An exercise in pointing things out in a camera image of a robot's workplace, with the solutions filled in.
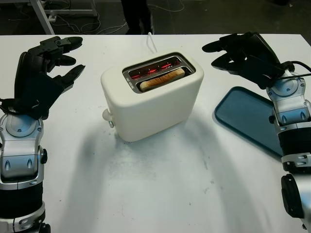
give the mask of red heating element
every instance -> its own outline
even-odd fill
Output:
[[[177,57],[170,57],[168,59],[153,63],[151,65],[141,67],[129,72],[129,75],[132,79],[139,79],[146,75],[151,75],[153,73],[165,70],[170,67],[179,65],[181,62]]]

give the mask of black pants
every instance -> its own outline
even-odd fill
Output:
[[[129,29],[140,31],[139,20],[141,20],[144,31],[150,32],[151,19],[147,0],[121,0],[121,2]]]

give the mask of toaster slot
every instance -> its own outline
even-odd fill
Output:
[[[181,73],[184,73],[182,77],[180,73],[176,75],[176,70],[178,69],[182,69],[179,70],[181,71]],[[122,73],[125,77],[125,80],[128,82],[129,86],[134,92],[144,93],[148,90],[155,89],[168,83],[174,82],[178,79],[187,77],[195,73],[195,68],[191,65],[189,61],[186,60],[183,55],[176,52],[127,67],[122,71]],[[154,81],[149,83],[156,83],[156,85],[152,85],[152,88],[147,89],[140,87],[143,82],[150,80]]]
[[[187,67],[178,67],[174,70],[169,70],[163,74],[140,81],[136,84],[136,87],[141,92],[146,92],[187,77],[190,74],[191,71]]]

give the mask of floor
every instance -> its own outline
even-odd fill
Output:
[[[66,0],[53,1],[45,8],[67,7]],[[150,0],[156,34],[203,33],[294,33],[301,34],[311,44],[311,0],[290,0],[284,6],[274,0]],[[169,12],[153,4],[179,12]],[[95,18],[71,16],[58,18],[53,25],[56,34],[125,34],[127,26],[112,28],[125,23],[119,2],[98,2],[100,29]],[[72,3],[71,9],[90,8],[89,4]],[[32,7],[0,4],[0,34],[44,34]]]

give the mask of table leg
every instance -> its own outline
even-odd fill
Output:
[[[40,0],[30,0],[32,7],[35,10],[35,13],[47,35],[55,35],[52,26],[47,18],[47,15],[44,12],[44,9],[41,5]]]

